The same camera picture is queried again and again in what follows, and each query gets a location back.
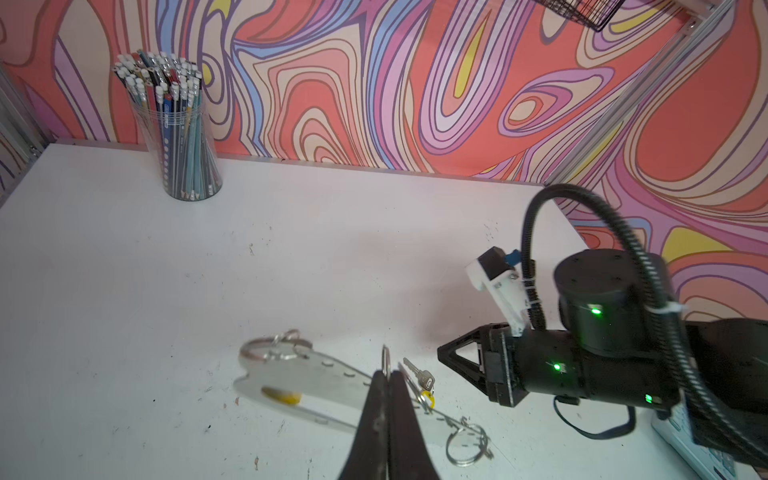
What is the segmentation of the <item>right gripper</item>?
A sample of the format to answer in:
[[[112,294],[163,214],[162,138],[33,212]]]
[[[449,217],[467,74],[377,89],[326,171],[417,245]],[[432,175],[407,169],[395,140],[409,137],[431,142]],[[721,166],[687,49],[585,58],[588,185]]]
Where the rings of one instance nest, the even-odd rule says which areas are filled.
[[[473,346],[476,359],[459,350]],[[515,407],[530,393],[576,403],[576,353],[565,330],[526,328],[515,336],[506,324],[475,328],[437,348],[438,361],[489,399]]]

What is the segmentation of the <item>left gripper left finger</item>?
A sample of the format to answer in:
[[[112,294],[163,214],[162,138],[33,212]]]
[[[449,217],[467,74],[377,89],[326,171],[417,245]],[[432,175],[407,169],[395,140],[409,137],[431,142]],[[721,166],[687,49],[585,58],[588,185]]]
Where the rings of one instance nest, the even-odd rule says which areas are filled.
[[[372,377],[352,447],[339,480],[388,478],[388,413],[388,378],[379,370]]]

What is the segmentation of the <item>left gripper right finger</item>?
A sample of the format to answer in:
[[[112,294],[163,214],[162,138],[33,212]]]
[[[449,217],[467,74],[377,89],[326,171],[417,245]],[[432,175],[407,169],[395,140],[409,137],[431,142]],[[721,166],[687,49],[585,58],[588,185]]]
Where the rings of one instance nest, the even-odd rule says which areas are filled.
[[[393,371],[388,380],[388,478],[438,480],[411,402],[405,377]]]

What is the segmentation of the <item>key with yellow tag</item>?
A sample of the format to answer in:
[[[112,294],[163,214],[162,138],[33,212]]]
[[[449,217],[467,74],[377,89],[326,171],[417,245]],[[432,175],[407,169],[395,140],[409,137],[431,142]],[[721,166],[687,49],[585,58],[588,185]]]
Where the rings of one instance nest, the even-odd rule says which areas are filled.
[[[433,409],[435,406],[434,383],[435,378],[431,372],[418,368],[407,357],[403,358],[403,365],[410,371],[406,380],[414,391],[416,400],[425,408]]]

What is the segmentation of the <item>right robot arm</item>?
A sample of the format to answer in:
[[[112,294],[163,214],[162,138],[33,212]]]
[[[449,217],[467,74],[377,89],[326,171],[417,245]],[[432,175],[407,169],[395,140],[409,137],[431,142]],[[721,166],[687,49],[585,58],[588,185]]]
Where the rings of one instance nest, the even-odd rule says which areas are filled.
[[[561,325],[551,329],[532,251],[538,213],[558,198],[596,214],[619,247],[587,249],[556,266]],[[665,261],[598,195],[571,184],[543,188],[526,209],[520,248],[487,250],[468,275],[504,319],[447,342],[437,356],[491,402],[514,407],[540,393],[555,404],[647,408],[661,420],[684,405],[695,444],[766,466],[766,322],[684,319]]]

